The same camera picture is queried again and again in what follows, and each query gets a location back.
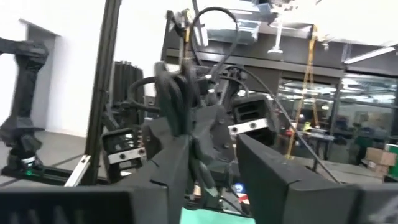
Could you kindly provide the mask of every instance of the black mount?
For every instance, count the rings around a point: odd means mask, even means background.
[[[0,138],[12,148],[8,165],[12,169],[35,168],[42,165],[36,157],[42,143],[35,137],[35,132],[43,129],[34,126],[30,114],[37,74],[49,52],[44,44],[0,38],[1,54],[14,54],[19,67],[11,114],[0,127]]]

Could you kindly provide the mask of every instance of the floor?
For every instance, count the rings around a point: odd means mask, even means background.
[[[85,151],[85,138],[48,132],[39,132],[36,136],[43,142],[38,155],[46,166],[73,170]],[[0,142],[0,167],[7,164],[8,151],[9,148]],[[105,177],[103,168],[99,170],[99,175]],[[41,186],[46,184],[0,176],[0,187]]]

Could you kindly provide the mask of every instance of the sticker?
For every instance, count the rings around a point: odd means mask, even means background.
[[[235,184],[236,193],[245,194],[245,189],[243,184]]]

